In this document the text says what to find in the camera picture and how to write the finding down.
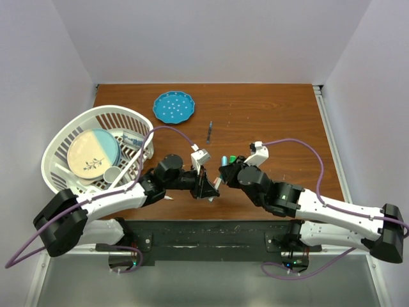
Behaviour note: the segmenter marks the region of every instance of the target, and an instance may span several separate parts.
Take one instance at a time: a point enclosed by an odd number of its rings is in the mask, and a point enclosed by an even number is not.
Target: wooden table
[[[325,165],[321,193],[342,200],[334,162],[323,128],[313,88],[310,84],[101,84],[95,105],[116,104],[147,117],[153,126],[163,125],[153,114],[155,99],[167,91],[184,91],[196,103],[195,113],[179,125],[212,158],[205,164],[211,180],[219,175],[223,155],[248,156],[249,143],[298,138],[313,146]],[[213,122],[211,142],[206,144],[209,123]],[[167,154],[178,154],[190,168],[192,149],[181,136],[160,130],[153,138],[155,154],[145,169],[154,167]],[[270,158],[261,169],[272,180],[283,180],[315,189],[320,166],[302,145],[283,143],[269,148]],[[109,218],[125,219],[278,219],[255,207],[240,190],[220,187],[220,198],[213,202],[194,200],[188,191],[168,191],[174,198],[150,206],[118,212]]]

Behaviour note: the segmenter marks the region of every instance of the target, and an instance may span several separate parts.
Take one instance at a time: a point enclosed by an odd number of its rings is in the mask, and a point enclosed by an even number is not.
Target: gray floor
[[[333,256],[313,256],[308,272]],[[270,267],[272,271],[284,273]],[[38,307],[379,306],[365,256],[352,255],[303,281],[265,276],[254,262],[157,262],[109,273],[106,255],[51,260]]]

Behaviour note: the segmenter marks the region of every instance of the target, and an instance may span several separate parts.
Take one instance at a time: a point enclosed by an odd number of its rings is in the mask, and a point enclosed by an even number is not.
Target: blue plate with white dots
[[[164,123],[181,123],[194,113],[194,101],[182,91],[169,91],[155,100],[153,112]]]

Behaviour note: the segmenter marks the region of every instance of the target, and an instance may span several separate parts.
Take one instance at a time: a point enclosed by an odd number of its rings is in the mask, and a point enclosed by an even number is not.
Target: white dish rack
[[[85,130],[97,128],[108,130],[120,143],[122,157],[119,167],[122,172],[112,185],[103,179],[84,185],[70,171],[66,160],[68,148],[75,137]],[[54,193],[69,188],[74,194],[112,189],[121,179],[125,183],[134,180],[139,170],[138,162],[141,151],[125,144],[122,135],[124,131],[128,131],[145,136],[151,129],[153,125],[147,118],[125,107],[101,106],[85,111],[65,125],[45,150],[41,163],[43,179]],[[153,133],[149,135],[145,143],[143,162],[153,156],[152,138]]]

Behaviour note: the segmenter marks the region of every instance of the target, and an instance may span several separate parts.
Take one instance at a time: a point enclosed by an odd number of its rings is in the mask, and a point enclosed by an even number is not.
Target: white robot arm
[[[275,216],[295,220],[285,238],[277,244],[305,247],[322,244],[369,251],[374,257],[392,263],[403,261],[403,222],[399,209],[363,207],[321,197],[299,185],[274,182],[259,166],[268,159],[262,142],[251,144],[252,155],[239,156],[234,163],[219,168],[223,181],[241,189],[256,206]]]
[[[190,156],[192,168],[182,169],[183,161],[177,155],[167,155],[155,169],[150,169],[138,182],[99,193],[74,195],[71,190],[60,191],[36,216],[33,223],[37,230],[47,224],[40,234],[50,256],[59,256],[81,244],[127,245],[125,225],[121,219],[98,219],[126,209],[137,209],[164,198],[166,189],[189,190],[193,198],[219,196],[208,180],[203,164],[209,160],[206,150],[198,150]],[[60,219],[55,217],[67,208],[78,206]]]

